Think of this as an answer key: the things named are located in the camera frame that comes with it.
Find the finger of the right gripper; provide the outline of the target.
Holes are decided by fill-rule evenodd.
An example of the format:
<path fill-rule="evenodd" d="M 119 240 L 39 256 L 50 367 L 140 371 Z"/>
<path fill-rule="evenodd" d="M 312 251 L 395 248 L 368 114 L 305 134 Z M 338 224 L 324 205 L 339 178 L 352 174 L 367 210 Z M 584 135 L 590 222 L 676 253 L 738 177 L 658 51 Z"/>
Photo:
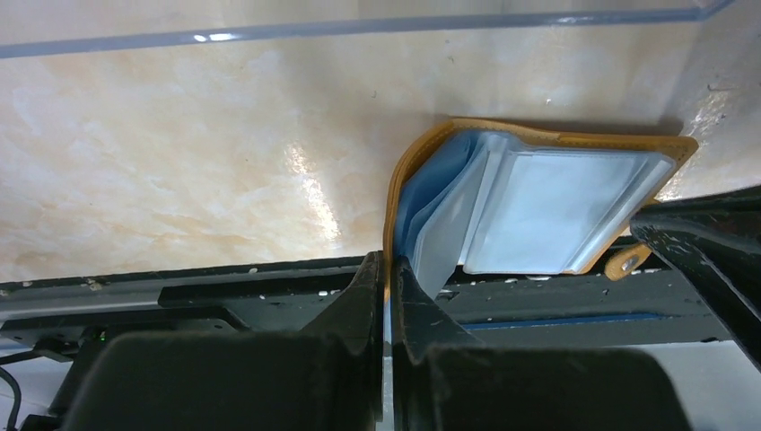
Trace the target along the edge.
<path fill-rule="evenodd" d="M 632 235 L 679 271 L 760 365 L 760 188 L 644 207 Z"/>

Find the orange leather card holder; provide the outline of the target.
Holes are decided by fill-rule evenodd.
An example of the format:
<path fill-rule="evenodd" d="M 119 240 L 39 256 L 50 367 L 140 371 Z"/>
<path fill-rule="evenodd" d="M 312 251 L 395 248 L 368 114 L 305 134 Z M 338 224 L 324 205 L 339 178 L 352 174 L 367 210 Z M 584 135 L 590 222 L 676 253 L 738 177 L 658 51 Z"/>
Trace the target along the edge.
<path fill-rule="evenodd" d="M 469 275 L 580 275 L 696 152 L 689 136 L 548 131 L 455 118 L 417 138 L 389 182 L 388 268 L 437 295 Z"/>

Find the clear plastic card box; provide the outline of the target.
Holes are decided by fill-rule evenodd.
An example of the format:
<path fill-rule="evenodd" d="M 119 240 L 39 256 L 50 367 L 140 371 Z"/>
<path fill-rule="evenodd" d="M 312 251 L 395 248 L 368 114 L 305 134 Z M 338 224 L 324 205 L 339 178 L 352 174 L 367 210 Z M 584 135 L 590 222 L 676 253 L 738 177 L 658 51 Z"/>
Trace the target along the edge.
<path fill-rule="evenodd" d="M 1 55 L 378 32 L 703 22 L 723 1 L 4 1 Z"/>

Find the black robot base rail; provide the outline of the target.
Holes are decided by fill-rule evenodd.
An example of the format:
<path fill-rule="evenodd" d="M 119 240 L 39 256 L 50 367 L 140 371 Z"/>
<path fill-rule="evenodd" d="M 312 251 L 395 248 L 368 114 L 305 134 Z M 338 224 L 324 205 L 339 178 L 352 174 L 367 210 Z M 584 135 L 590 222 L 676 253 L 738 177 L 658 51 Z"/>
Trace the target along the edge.
<path fill-rule="evenodd" d="M 301 330 L 347 288 L 363 259 L 4 284 L 1 385 L 12 407 L 2 427 L 66 430 L 65 415 L 85 377 L 122 335 Z M 382 419 L 394 422 L 391 268 L 383 267 Z M 712 347 L 731 338 L 692 286 L 656 257 L 618 282 L 599 273 L 457 271 L 432 299 L 487 347 L 629 348 L 656 360 L 645 345 Z"/>

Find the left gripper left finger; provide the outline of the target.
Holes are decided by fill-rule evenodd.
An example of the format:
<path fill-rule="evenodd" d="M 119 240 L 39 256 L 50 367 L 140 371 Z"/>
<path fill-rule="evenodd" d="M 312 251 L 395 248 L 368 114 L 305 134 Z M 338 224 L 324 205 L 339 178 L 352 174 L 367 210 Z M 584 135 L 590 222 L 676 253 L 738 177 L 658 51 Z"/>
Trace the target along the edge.
<path fill-rule="evenodd" d="M 83 381 L 66 430 L 373 430 L 382 420 L 383 258 L 296 332 L 142 331 Z"/>

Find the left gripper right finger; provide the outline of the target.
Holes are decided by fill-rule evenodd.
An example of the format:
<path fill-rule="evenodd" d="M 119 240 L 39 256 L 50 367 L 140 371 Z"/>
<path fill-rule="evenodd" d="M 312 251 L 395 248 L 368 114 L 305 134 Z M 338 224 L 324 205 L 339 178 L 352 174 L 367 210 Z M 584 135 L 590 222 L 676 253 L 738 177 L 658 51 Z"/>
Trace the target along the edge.
<path fill-rule="evenodd" d="M 398 430 L 688 430 L 667 373 L 629 348 L 487 347 L 390 269 Z"/>

